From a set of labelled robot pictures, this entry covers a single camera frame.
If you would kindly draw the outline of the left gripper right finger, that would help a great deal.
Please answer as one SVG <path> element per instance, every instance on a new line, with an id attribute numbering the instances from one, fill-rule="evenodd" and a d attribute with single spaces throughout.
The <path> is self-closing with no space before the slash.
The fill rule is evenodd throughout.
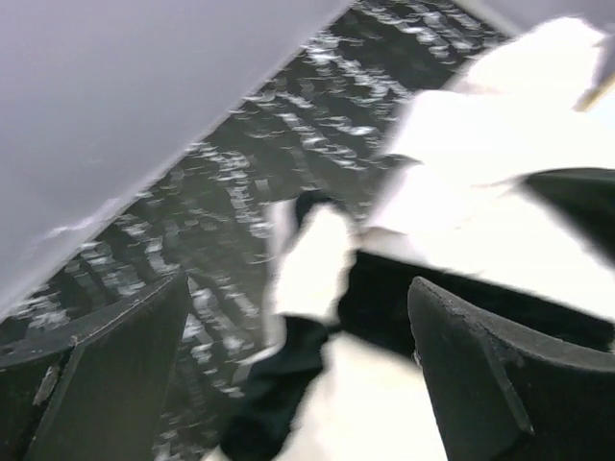
<path id="1" fill-rule="evenodd" d="M 449 459 L 613 459 L 613 354 L 527 328 L 422 278 L 407 307 Z"/>

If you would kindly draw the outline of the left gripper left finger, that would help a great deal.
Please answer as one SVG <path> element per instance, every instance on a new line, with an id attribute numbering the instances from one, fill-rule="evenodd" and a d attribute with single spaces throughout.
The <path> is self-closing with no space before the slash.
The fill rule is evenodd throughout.
<path id="1" fill-rule="evenodd" d="M 151 459 L 189 307 L 177 274 L 2 346 L 2 459 Z"/>

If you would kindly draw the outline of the black white checkered pillowcase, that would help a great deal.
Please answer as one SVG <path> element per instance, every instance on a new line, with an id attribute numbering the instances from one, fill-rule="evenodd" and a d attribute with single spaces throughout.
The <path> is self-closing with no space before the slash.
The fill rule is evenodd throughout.
<path id="1" fill-rule="evenodd" d="M 302 194 L 291 214 L 296 228 L 269 286 L 273 349 L 250 366 L 214 460 L 451 460 L 410 326 L 417 278 L 614 356 L 614 314 L 357 249 L 347 216 L 321 193 Z"/>

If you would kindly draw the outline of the white pillow insert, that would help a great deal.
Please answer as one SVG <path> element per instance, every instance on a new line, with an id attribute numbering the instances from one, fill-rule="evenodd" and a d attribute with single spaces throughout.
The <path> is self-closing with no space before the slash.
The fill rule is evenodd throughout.
<path id="1" fill-rule="evenodd" d="M 416 94 L 364 250 L 612 317 L 614 131 L 578 109 L 611 40 L 558 17 Z"/>

